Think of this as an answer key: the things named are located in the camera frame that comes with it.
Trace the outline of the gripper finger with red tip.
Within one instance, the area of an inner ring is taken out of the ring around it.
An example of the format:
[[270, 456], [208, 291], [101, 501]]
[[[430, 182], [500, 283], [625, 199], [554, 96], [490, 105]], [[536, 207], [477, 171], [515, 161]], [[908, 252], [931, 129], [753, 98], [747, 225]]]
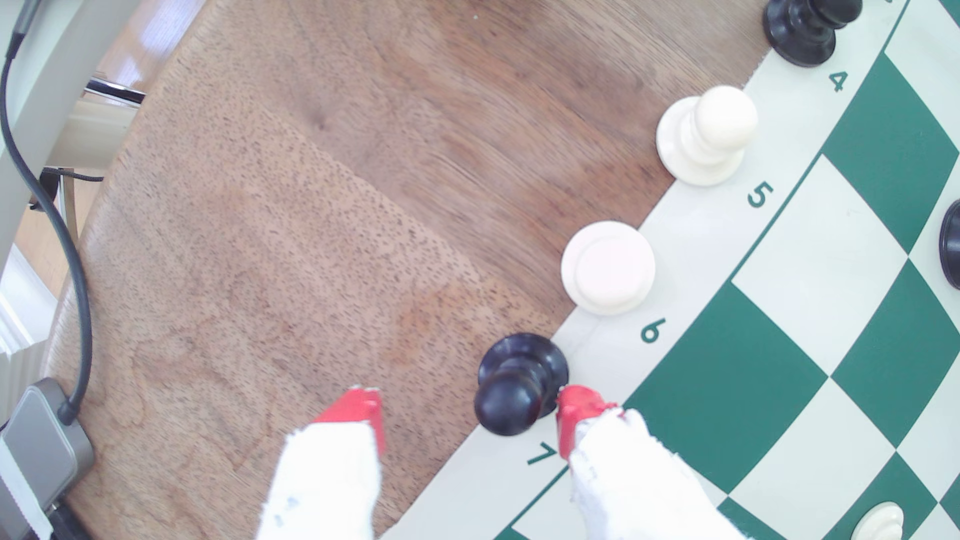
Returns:
[[347, 389], [287, 435], [255, 538], [374, 539], [384, 450], [379, 389]]
[[746, 539], [637, 409], [570, 384], [558, 393], [557, 417], [589, 539]]

